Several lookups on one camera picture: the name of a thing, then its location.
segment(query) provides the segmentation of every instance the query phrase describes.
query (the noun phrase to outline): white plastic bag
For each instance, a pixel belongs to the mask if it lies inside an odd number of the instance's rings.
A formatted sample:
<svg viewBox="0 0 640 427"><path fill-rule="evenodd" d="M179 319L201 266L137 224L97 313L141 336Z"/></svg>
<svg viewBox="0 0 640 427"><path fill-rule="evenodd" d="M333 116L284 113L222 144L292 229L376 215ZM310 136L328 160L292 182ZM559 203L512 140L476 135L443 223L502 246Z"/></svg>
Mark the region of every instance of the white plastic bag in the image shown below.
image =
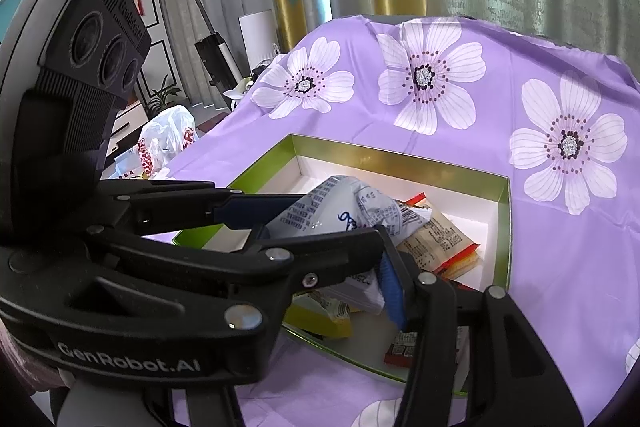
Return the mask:
<svg viewBox="0 0 640 427"><path fill-rule="evenodd" d="M398 245L427 221L357 178L331 176L275 217L267 229L276 239L384 225L393 244ZM374 270L320 291L375 314L385 306Z"/></svg>
<svg viewBox="0 0 640 427"><path fill-rule="evenodd" d="M138 155L144 173L151 177L197 139L191 113L181 105L165 109L142 128Z"/></svg>
<svg viewBox="0 0 640 427"><path fill-rule="evenodd" d="M149 179L175 182L175 178L170 176L169 174L171 174L171 172L169 171L169 167L163 167L158 172L155 172L155 174L153 174Z"/></svg>
<svg viewBox="0 0 640 427"><path fill-rule="evenodd" d="M115 174L112 178L120 178L123 180L135 180L142 178L142 165L140 165L140 156L138 156L138 146L134 145L131 149L116 156Z"/></svg>

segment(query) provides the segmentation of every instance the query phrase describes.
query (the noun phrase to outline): flower print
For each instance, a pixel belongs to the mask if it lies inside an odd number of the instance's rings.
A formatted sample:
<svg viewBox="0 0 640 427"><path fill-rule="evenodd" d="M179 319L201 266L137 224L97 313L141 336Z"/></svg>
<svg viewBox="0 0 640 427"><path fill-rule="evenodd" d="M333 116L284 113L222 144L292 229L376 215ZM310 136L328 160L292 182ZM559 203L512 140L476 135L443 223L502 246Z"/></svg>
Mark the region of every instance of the flower print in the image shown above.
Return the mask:
<svg viewBox="0 0 640 427"><path fill-rule="evenodd" d="M284 54L284 53L280 53L280 54L276 55L276 56L274 57L274 59L271 61L271 64L269 64L269 66L267 66L267 69L270 69L270 68L272 68L273 66L275 66L276 64L279 64L279 63L280 63L280 61L281 61L284 57L286 57L286 56L287 56L287 55L286 55L286 54Z"/></svg>
<svg viewBox="0 0 640 427"><path fill-rule="evenodd" d="M590 192L598 198L616 196L616 177L602 164L617 161L625 152L625 121L608 113L592 122L600 100L596 80L588 76L580 80L573 71L560 80L560 105L541 80L532 79L522 86L525 112L542 132L517 129L509 143L510 163L516 169L546 164L525 181L527 196L553 201L564 185L564 203L574 215L590 203Z"/></svg>
<svg viewBox="0 0 640 427"><path fill-rule="evenodd" d="M328 74L339 58L338 42L327 42L320 37L311 46L308 56L304 47L291 52L286 68L283 57L274 60L260 82L277 89L258 87L251 99L260 107L273 109L269 113L273 119L287 116L300 104L304 109L329 112L329 102L347 102L353 96L354 78L349 71Z"/></svg>
<svg viewBox="0 0 640 427"><path fill-rule="evenodd" d="M409 98L395 125L431 135L437 113L454 129L466 129L476 121L474 101L454 82L475 82L484 76L482 45L469 42L452 47L462 35L460 22L440 17L429 24L426 38L420 19L400 26L399 41L377 35L387 69L380 74L378 99L396 105Z"/></svg>
<svg viewBox="0 0 640 427"><path fill-rule="evenodd" d="M351 427L393 427L402 398L379 400L367 405Z"/></svg>

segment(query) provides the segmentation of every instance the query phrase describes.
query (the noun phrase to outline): yellow snack package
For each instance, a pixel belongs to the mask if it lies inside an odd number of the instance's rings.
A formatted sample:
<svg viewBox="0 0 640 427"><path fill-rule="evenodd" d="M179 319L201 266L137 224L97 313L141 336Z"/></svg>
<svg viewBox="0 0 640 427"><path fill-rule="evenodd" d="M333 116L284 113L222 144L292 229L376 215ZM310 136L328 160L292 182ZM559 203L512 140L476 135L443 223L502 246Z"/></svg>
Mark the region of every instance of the yellow snack package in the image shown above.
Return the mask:
<svg viewBox="0 0 640 427"><path fill-rule="evenodd" d="M317 291L293 297L283 322L333 339L344 339L353 333L349 305Z"/></svg>

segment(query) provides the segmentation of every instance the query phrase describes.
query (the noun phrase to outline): cardboard box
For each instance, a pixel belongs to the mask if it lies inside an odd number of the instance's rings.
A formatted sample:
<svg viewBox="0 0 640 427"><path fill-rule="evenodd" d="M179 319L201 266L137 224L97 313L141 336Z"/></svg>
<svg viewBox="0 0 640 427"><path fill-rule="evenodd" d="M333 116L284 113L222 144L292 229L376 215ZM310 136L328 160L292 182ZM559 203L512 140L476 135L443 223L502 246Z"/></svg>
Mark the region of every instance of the cardboard box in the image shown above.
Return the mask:
<svg viewBox="0 0 640 427"><path fill-rule="evenodd" d="M435 208L480 244L482 264L458 280L483 291L509 286L511 269L511 196L509 179L434 160L308 136L289 135L235 179L229 188L249 194L304 194L332 174L356 176L396 200L424 192ZM174 243L232 251L248 231L221 225L181 231ZM321 341L293 327L290 334L354 365L393 380L406 381L408 370L383 362L396 336L386 314L351 315L353 336Z"/></svg>

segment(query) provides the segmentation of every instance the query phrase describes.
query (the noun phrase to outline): blue gripper pad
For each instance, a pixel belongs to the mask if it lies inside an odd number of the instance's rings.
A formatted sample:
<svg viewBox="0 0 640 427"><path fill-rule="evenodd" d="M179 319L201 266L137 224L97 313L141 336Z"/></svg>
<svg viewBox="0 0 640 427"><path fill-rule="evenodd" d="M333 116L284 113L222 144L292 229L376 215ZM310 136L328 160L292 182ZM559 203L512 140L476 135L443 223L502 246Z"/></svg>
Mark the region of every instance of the blue gripper pad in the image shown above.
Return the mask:
<svg viewBox="0 0 640 427"><path fill-rule="evenodd" d="M386 314L403 331L406 326L406 315L404 313L404 298L402 296L402 286L391 260L385 253L376 268L378 276L378 286L382 296L385 298Z"/></svg>

